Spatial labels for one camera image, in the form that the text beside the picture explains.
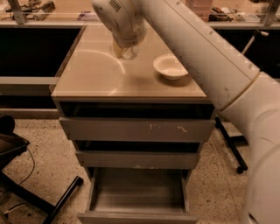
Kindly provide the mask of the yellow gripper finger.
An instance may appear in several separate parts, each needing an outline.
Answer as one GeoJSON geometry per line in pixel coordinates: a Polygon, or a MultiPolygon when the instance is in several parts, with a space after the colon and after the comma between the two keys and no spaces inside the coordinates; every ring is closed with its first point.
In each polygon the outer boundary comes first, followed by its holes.
{"type": "Polygon", "coordinates": [[[123,49],[115,41],[113,41],[113,51],[118,59],[123,56],[123,49]]]}

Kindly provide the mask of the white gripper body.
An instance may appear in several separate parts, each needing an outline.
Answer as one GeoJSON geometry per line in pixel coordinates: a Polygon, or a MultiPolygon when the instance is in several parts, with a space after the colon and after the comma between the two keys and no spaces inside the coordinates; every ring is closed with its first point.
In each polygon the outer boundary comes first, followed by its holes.
{"type": "Polygon", "coordinates": [[[92,0],[92,5],[118,47],[130,48],[144,39],[144,19],[132,0],[92,0]]]}

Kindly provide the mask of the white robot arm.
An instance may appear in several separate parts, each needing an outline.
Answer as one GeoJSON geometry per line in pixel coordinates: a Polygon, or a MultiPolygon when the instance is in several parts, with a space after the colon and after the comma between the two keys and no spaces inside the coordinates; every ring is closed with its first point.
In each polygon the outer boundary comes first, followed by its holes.
{"type": "Polygon", "coordinates": [[[241,224],[280,224],[280,84],[181,0],[92,0],[121,47],[149,23],[215,108],[246,138],[251,172],[241,224]]]}

